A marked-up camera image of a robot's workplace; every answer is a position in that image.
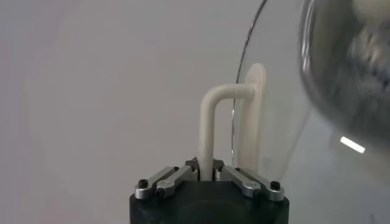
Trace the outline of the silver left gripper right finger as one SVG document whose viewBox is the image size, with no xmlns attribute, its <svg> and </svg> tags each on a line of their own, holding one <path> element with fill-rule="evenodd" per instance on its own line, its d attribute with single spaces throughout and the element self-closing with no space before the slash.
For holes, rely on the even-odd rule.
<svg viewBox="0 0 390 224">
<path fill-rule="evenodd" d="M 226 166 L 222 160 L 215 159 L 213 162 L 213 180 L 230 181 L 249 198 L 259 195 L 270 201 L 283 201 L 285 198 L 285 190 L 280 182 L 267 180 L 249 169 Z"/>
</svg>

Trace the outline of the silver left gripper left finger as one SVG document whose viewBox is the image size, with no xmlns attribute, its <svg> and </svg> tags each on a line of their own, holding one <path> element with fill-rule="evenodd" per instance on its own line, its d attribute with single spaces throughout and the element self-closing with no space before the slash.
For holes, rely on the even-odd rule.
<svg viewBox="0 0 390 224">
<path fill-rule="evenodd" d="M 184 181 L 199 180 L 199 164 L 197 158 L 185 161 L 182 167 L 167 166 L 147 179 L 140 179 L 134 188 L 134 197 L 146 200 L 157 195 L 162 198 L 175 194 L 176 189 Z"/>
</svg>

